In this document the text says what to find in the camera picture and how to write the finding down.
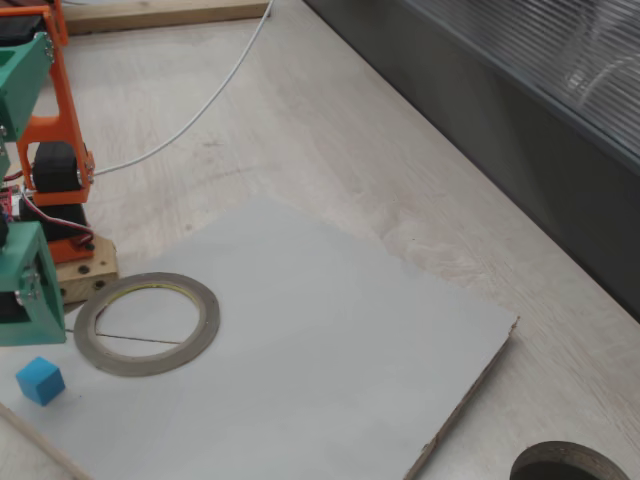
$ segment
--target table surface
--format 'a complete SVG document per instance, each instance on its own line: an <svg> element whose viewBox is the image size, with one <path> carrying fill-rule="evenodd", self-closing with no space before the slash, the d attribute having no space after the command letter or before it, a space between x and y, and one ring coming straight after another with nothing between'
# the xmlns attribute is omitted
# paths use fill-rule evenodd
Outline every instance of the table surface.
<svg viewBox="0 0 640 480"><path fill-rule="evenodd" d="M72 39L67 69L99 167L180 128L256 23ZM46 88L36 110L53 105ZM98 178L87 214L126 275L258 193L520 316L421 478L508 479L523 449L548 440L595 448L640 477L640 325L300 0L278 0L187 135ZM67 478L25 462L15 436L0 423L1 479L44 478L46 468Z"/></svg>

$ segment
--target tape ring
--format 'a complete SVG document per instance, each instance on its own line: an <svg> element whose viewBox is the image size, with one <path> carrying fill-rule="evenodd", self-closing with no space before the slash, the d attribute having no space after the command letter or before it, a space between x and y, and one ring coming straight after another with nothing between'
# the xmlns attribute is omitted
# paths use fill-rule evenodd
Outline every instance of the tape ring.
<svg viewBox="0 0 640 480"><path fill-rule="evenodd" d="M143 288L169 288L185 295L198 308L198 325L184 342L166 352L144 357L115 353L98 340L96 321L115 300ZM103 287L82 306L73 336L80 353L99 370L123 377L144 377L190 362L211 344L219 327L220 307L211 290L184 275L155 272L132 275Z"/></svg>

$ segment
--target dark wall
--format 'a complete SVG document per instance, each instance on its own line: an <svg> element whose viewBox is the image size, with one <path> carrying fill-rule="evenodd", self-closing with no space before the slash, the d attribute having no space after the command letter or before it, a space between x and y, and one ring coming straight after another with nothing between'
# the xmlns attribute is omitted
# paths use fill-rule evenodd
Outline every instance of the dark wall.
<svg viewBox="0 0 640 480"><path fill-rule="evenodd" d="M637 158L408 2L305 1L640 319Z"/></svg>

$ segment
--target black line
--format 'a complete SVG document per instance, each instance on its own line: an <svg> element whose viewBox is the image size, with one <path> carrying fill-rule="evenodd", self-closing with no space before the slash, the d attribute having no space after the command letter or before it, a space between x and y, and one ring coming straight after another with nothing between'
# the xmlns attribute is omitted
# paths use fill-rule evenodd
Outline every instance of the black line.
<svg viewBox="0 0 640 480"><path fill-rule="evenodd" d="M73 333L70 328L65 329L66 332ZM150 340L148 338L124 337L121 335L107 335L106 333L96 333L99 337L121 338L123 340L137 340L138 342L165 343L168 345L180 345L182 342L170 342L168 340Z"/></svg>

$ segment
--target wooden base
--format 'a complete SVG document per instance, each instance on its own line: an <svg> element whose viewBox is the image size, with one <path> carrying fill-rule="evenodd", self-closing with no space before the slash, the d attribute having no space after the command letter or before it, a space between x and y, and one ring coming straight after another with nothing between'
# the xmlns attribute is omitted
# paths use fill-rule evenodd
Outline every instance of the wooden base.
<svg viewBox="0 0 640 480"><path fill-rule="evenodd" d="M118 279L116 249L111 240L96 235L93 258L56 265L62 300L66 304L82 302L105 285Z"/></svg>
<svg viewBox="0 0 640 480"><path fill-rule="evenodd" d="M267 0L149 0L64 8L69 35L260 18Z"/></svg>

